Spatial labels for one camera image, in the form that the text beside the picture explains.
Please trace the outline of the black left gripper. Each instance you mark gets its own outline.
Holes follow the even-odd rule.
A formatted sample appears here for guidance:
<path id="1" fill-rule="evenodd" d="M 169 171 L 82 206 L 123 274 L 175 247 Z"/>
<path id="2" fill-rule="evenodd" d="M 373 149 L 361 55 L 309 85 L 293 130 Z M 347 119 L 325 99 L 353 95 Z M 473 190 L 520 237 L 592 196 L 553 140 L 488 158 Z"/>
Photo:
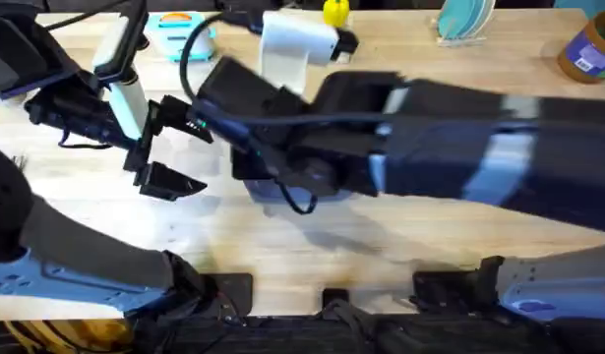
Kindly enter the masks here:
<path id="1" fill-rule="evenodd" d="M 207 144 L 210 131 L 196 123 L 186 102 L 165 95 L 160 104 L 145 99 L 140 83 L 111 83 L 107 88 L 81 72 L 50 84 L 25 103 L 34 125 L 62 132 L 61 148 L 127 151 L 123 169 L 136 172 L 134 185 L 141 195 L 175 202 L 200 193 L 208 185 L 159 162 L 149 163 L 153 132 L 172 128 Z"/>

